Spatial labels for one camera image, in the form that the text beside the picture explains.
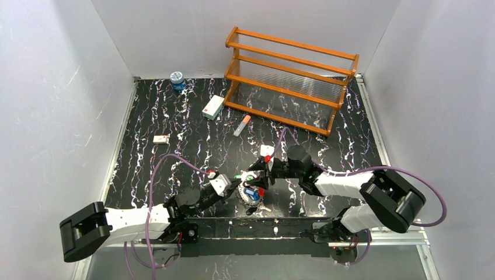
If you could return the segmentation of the metal key organizer ring red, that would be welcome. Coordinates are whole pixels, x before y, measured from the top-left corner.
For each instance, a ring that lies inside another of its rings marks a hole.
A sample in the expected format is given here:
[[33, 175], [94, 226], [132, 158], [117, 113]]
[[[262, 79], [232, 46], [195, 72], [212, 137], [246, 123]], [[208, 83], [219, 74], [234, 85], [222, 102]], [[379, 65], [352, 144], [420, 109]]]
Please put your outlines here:
[[252, 181], [262, 180], [263, 171], [241, 171], [235, 175], [235, 179], [240, 180], [240, 184], [235, 191], [239, 202], [245, 207], [247, 216], [253, 215], [259, 208], [263, 207], [265, 189], [257, 185], [250, 184]]

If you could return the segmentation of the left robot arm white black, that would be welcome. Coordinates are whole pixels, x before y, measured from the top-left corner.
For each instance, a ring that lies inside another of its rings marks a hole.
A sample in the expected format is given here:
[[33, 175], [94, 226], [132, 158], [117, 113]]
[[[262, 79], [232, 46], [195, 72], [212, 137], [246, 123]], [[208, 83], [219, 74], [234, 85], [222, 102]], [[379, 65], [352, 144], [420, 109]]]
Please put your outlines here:
[[114, 209], [106, 208], [101, 201], [93, 202], [60, 222], [63, 259], [66, 263], [77, 262], [101, 247], [146, 237], [186, 237], [191, 229], [188, 219], [218, 201], [225, 202], [241, 184], [240, 177], [220, 174], [210, 179], [203, 190], [183, 191], [151, 209]]

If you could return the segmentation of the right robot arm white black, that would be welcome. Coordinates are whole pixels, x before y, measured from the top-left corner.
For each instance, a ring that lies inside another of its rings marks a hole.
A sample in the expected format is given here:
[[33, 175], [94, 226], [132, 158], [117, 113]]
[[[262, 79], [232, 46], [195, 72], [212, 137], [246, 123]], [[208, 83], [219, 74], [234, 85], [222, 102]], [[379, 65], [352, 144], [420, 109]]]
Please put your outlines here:
[[300, 145], [287, 150], [287, 160], [259, 156], [243, 180], [249, 198], [260, 198], [276, 179], [297, 179], [309, 195], [341, 196], [364, 204], [343, 209], [326, 225], [307, 230], [308, 234], [344, 240], [365, 229], [384, 226], [405, 233], [426, 203], [425, 196], [398, 172], [380, 167], [357, 174], [323, 171]]

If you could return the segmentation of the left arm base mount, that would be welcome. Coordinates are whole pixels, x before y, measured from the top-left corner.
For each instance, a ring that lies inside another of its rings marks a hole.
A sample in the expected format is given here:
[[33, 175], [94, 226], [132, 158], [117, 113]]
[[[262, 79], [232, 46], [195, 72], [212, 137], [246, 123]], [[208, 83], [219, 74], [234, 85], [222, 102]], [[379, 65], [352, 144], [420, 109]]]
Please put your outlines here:
[[199, 226], [196, 223], [181, 222], [169, 225], [156, 239], [158, 243], [194, 244], [198, 242]]

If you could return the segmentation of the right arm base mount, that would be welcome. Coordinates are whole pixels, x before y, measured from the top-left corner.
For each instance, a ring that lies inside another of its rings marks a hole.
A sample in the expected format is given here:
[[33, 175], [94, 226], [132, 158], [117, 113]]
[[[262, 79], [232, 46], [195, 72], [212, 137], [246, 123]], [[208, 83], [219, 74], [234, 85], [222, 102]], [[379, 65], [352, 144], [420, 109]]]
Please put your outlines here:
[[351, 233], [343, 226], [333, 223], [316, 222], [311, 229], [304, 230], [300, 236], [310, 238], [314, 243], [337, 243], [330, 246], [330, 258], [338, 264], [349, 265], [357, 260], [360, 238], [357, 233]]

